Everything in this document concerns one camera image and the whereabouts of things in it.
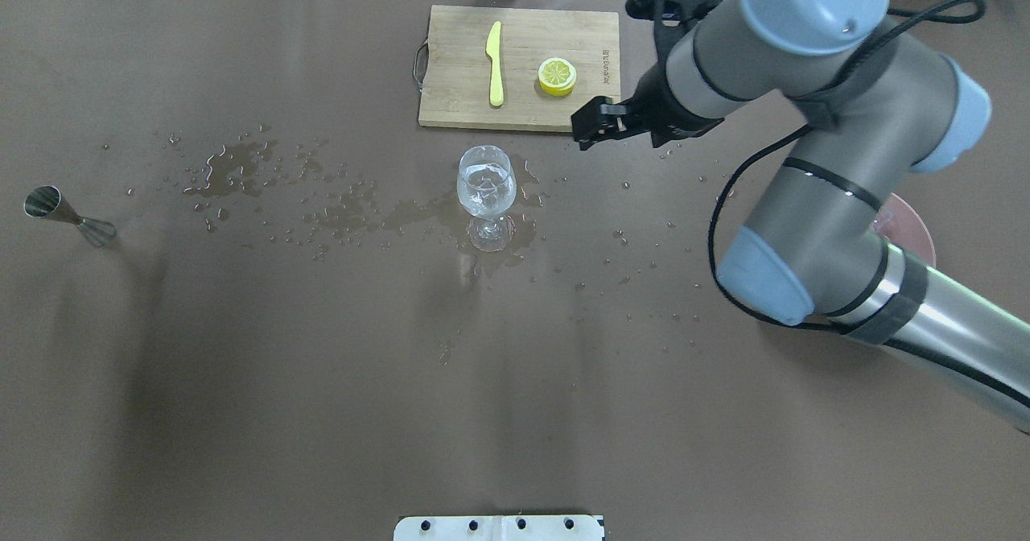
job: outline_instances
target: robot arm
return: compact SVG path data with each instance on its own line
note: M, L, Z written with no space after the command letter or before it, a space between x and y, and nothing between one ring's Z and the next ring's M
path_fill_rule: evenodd
M1030 326L867 229L908 171L975 144L985 91L909 35L869 50L894 28L888 0L646 1L679 6L680 36L662 48L658 16L659 63L625 103L595 98L573 116L581 148L642 131L655 145L699 136L782 91L812 130L740 229L720 283L787 326L826 314L1030 433Z

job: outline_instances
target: brown tabletop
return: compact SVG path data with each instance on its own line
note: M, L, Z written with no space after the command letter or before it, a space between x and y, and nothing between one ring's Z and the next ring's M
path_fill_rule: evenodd
M900 193L938 267L1026 319L1030 0L989 2L916 28L994 119ZM782 98L659 149L420 129L433 4L492 2L0 0L0 537L383 540L402 515L583 511L613 540L1026 539L1030 439L713 288L712 204L800 123ZM628 96L654 49L620 19ZM539 180L520 171L499 256L464 244L453 196L482 142ZM183 193L209 157L235 184ZM116 243L27 217L44 184Z

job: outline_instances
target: water spill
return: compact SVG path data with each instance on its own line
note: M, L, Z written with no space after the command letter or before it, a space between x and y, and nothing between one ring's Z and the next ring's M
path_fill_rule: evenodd
M534 182L535 184L540 184L540 178L537 178L537 175L534 175L533 171L529 171L528 160L522 160L522 169L525 170L526 176L529 177L529 182Z
M440 344L437 344L437 347L443 348L442 352L440 352L440 358L437 359L437 362L439 362L441 366L447 366L448 364L450 364L451 351L455 347L454 341L446 340L446 342L441 342Z
M256 189L251 177L258 172L259 160L271 156L276 141L266 142L265 149L256 141L221 145L220 153L210 156L205 162L203 184L184 193L202 197L225 197L234 193L260 196L261 190Z

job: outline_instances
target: jigger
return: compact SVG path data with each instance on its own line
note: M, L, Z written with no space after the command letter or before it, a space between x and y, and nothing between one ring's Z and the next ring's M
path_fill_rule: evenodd
M25 214L30 217L70 223L78 228L78 233L94 247L103 247L114 239L114 226L99 218L82 217L64 199L55 185L44 185L33 190L25 198Z

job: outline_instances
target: lemon slice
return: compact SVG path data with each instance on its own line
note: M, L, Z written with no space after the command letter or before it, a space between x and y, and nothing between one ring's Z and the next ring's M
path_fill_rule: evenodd
M563 58L547 58L537 71L540 89L552 97L563 97L576 86L576 67Z

